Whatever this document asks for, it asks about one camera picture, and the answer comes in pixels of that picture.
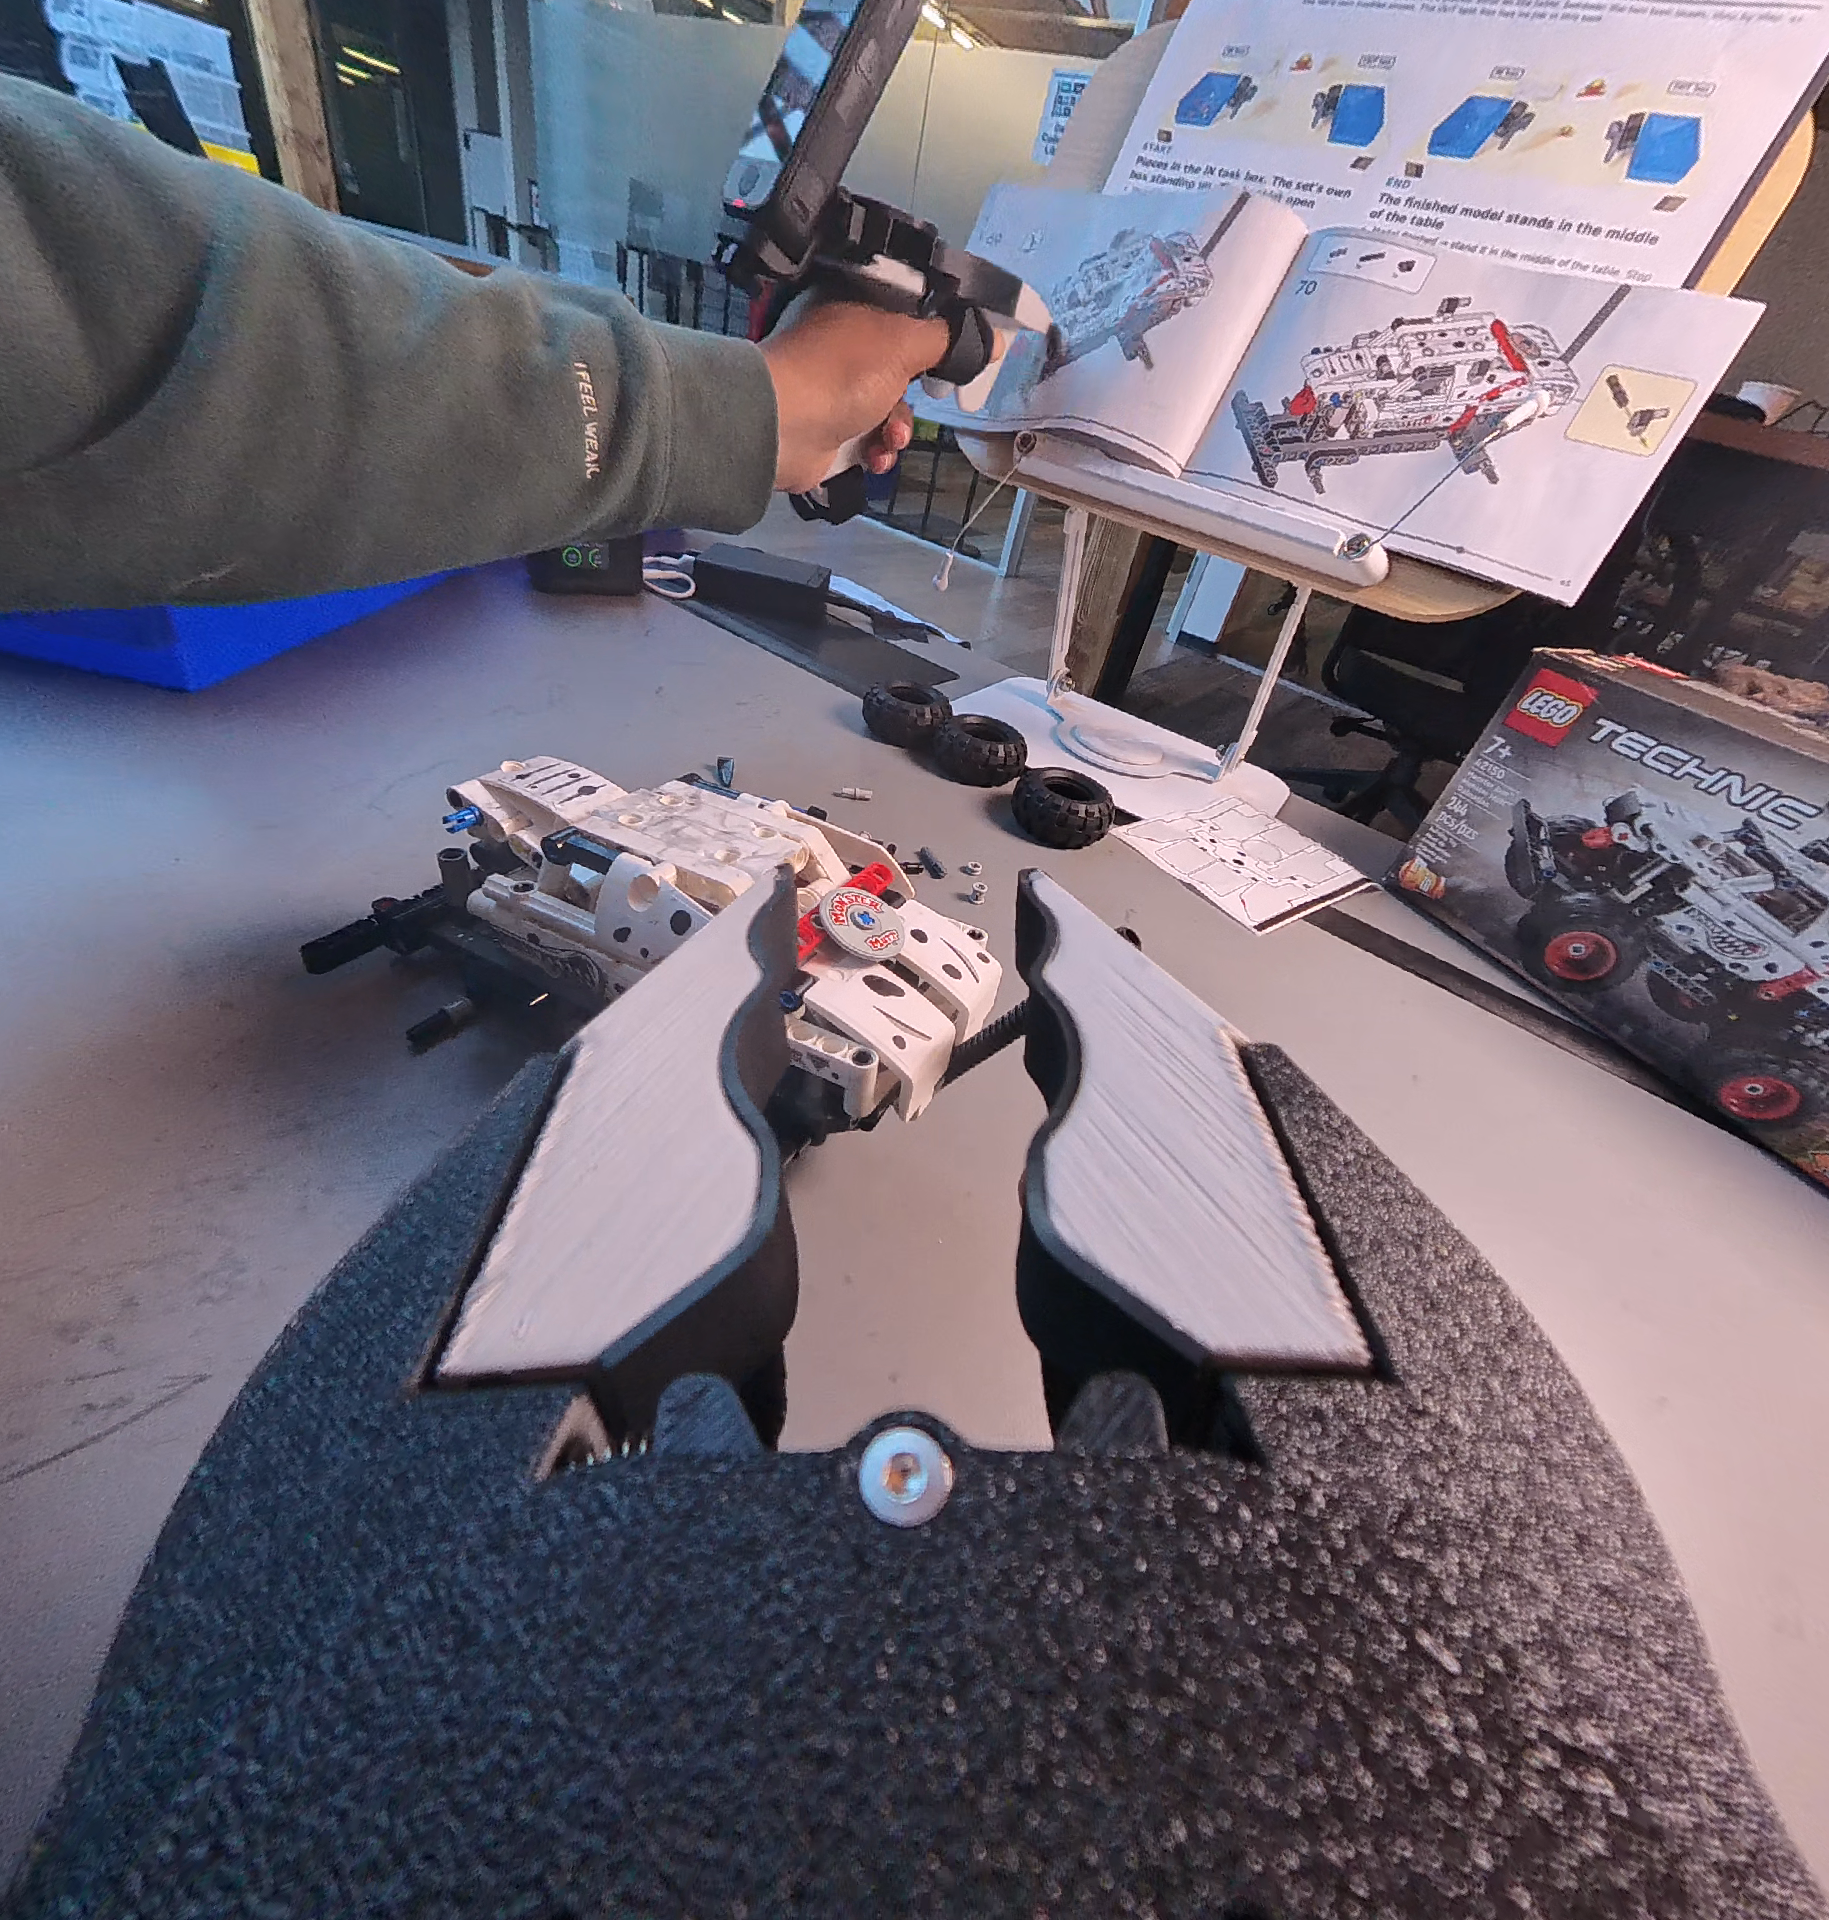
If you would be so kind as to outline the person's left forearm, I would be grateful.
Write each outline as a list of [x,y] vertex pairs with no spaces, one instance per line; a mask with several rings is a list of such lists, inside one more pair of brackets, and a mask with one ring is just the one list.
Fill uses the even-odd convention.
[[0,615],[740,530],[776,454],[754,345],[470,275],[0,74]]

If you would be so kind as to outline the black power adapter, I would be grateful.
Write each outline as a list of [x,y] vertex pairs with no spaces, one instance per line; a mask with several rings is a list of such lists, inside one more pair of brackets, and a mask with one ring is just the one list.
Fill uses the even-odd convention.
[[819,618],[830,596],[830,567],[715,540],[692,558],[693,598],[743,615]]

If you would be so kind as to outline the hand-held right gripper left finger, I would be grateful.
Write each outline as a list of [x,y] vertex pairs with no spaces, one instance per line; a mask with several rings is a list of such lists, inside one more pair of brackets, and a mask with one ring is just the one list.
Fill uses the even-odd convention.
[[433,1381],[578,1383],[616,1441],[673,1380],[738,1383],[782,1353],[799,1265],[765,1108],[794,925],[776,870],[566,1050]]

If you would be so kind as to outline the loose small building parts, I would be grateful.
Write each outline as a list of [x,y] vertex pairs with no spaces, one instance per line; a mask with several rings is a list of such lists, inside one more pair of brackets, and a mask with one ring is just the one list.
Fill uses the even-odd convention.
[[974,829],[986,823],[951,823],[939,817],[931,803],[902,803],[896,792],[873,785],[849,785],[802,803],[807,825],[830,832],[830,839],[843,847],[841,858],[856,868],[871,856],[894,862],[909,895],[920,893],[930,904],[972,907],[988,912],[995,904],[995,878],[986,848],[986,836],[961,836],[952,825]]

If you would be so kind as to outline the blue storage bin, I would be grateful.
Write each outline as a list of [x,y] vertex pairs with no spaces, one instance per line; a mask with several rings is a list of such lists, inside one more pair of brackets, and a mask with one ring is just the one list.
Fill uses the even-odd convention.
[[0,653],[165,689],[204,689],[407,599],[436,572],[312,598],[0,615]]

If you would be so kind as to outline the person's left hand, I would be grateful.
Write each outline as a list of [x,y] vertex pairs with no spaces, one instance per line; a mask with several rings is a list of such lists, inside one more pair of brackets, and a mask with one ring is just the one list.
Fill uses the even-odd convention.
[[949,323],[806,296],[761,341],[777,409],[776,490],[888,469],[910,442],[905,388],[947,357]]

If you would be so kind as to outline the printed instruction sheet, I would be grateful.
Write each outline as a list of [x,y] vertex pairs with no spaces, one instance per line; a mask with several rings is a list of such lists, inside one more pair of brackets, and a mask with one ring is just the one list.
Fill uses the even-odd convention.
[[1689,284],[1829,77],[1829,2],[1191,3],[1107,188]]

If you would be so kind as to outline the toy truck set box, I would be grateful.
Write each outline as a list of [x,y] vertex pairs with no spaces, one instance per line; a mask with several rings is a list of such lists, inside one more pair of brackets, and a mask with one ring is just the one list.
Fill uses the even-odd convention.
[[1829,731],[1535,652],[1387,882],[1829,1186]]

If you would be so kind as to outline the black desk mat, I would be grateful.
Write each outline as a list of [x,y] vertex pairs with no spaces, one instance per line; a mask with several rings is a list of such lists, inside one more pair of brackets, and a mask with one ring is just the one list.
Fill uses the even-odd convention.
[[830,586],[819,596],[782,599],[777,603],[728,603],[693,596],[684,599],[682,605],[738,637],[759,639],[761,642],[770,641],[802,653],[814,653],[838,639],[858,637],[903,648],[956,646],[969,652],[972,646],[930,618],[910,615],[890,601],[868,598],[856,588]]

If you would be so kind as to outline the white book stand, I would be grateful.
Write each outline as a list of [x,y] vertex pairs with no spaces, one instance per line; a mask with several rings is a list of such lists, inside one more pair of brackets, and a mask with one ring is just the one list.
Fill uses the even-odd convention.
[[1050,446],[1037,434],[961,430],[959,442],[988,475],[1059,499],[1069,509],[1069,538],[1047,679],[1011,676],[963,697],[957,707],[1020,728],[1038,764],[1086,764],[1128,813],[1176,798],[1180,779],[1214,784],[1233,778],[1258,720],[1246,721],[1235,748],[1208,749],[1072,689],[1072,596],[1090,519],[1135,525],[1180,545],[1292,578],[1303,598],[1375,586],[1387,574],[1385,534],[1377,525],[1358,528],[1311,503],[1264,490],[1220,493],[1077,446]]

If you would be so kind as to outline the grey desk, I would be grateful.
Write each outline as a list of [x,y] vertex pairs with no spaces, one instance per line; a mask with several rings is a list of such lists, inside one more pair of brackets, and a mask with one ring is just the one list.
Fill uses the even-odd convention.
[[[297,947],[435,871],[449,782],[558,751],[755,790],[1000,873],[992,797],[667,601],[445,583],[206,691],[0,657],[0,1888],[127,1594],[266,1348],[519,1068],[385,956]],[[1666,1531],[1829,1889],[1829,1198],[1703,1115],[1309,920],[1232,925],[1107,841],[1042,863],[1272,1040],[1475,1243]]]

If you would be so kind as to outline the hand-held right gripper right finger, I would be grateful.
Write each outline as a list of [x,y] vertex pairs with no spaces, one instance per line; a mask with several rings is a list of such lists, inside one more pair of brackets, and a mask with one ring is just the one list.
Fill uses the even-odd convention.
[[1017,882],[1025,1068],[1017,1307],[1050,1425],[1145,1380],[1169,1429],[1241,1429],[1235,1374],[1377,1370],[1244,1036],[1046,873]]

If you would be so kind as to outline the white sticker sheet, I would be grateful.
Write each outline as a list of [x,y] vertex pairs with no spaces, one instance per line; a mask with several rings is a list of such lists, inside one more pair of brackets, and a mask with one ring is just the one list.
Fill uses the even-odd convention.
[[1344,856],[1237,797],[1118,823],[1112,836],[1252,932],[1377,887]]

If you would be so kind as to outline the white brick-built truck model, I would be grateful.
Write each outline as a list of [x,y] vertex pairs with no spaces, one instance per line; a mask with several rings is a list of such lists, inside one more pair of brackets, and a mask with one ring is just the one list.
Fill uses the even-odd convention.
[[918,1115],[1025,1029],[1024,1007],[994,1015],[992,937],[920,901],[890,847],[819,809],[699,773],[623,788],[556,755],[507,760],[447,803],[443,827],[466,841],[441,850],[436,884],[301,944],[314,975],[380,947],[451,960],[464,994],[410,1029],[417,1050],[494,999],[597,1013],[776,870],[799,912],[768,1108],[785,1150]]

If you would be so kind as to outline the instruction booklet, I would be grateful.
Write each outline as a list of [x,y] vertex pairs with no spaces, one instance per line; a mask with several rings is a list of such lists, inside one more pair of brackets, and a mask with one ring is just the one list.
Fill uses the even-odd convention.
[[1395,556],[1571,603],[1760,304],[1313,232],[1261,194],[1008,184],[1046,298],[984,413],[1020,481],[1368,586]]

